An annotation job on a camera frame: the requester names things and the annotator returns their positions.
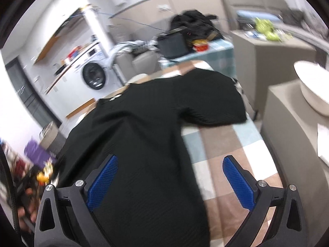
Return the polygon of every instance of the purple bag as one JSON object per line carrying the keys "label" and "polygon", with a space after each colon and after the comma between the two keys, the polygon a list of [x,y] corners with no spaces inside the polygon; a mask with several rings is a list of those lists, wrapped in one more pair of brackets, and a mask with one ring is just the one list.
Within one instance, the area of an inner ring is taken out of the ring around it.
{"label": "purple bag", "polygon": [[24,149],[24,154],[40,169],[44,168],[45,163],[51,158],[50,154],[45,151],[34,139],[31,139]]}

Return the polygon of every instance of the upholstered headboard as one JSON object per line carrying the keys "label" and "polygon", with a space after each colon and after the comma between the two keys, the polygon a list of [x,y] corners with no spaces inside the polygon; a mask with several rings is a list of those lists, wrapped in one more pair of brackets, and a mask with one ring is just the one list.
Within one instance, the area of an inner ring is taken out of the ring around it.
{"label": "upholstered headboard", "polygon": [[222,0],[230,30],[238,29],[237,10],[250,10],[280,15],[289,9],[285,0]]}

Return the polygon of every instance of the t-shirt sleeve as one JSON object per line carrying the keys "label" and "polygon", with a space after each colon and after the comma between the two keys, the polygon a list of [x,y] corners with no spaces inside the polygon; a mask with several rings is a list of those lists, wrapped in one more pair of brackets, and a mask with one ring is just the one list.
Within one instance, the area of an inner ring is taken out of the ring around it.
{"label": "t-shirt sleeve", "polygon": [[242,97],[231,78],[198,68],[175,78],[173,95],[181,118],[200,125],[246,121]]}

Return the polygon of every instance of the black cable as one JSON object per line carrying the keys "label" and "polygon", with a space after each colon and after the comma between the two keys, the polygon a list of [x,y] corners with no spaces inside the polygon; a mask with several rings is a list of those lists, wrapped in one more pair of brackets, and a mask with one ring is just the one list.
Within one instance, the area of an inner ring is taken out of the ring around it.
{"label": "black cable", "polygon": [[12,175],[10,173],[6,155],[3,152],[1,145],[0,145],[0,164],[1,164],[2,170],[6,177],[8,195],[9,195],[10,203],[12,206],[14,229],[15,229],[16,234],[19,236],[19,238],[21,238],[20,227],[19,227],[19,215],[18,215],[17,207],[16,207],[14,183],[13,183]]}

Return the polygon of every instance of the blue textured pad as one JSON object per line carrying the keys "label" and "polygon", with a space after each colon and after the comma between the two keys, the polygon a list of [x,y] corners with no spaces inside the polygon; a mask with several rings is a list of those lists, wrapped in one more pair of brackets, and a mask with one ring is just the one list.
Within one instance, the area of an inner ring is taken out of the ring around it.
{"label": "blue textured pad", "polygon": [[118,158],[112,156],[88,190],[87,206],[91,212],[101,204],[117,171]]}
{"label": "blue textured pad", "polygon": [[223,171],[242,207],[251,211],[255,206],[254,193],[228,157],[223,160]]}

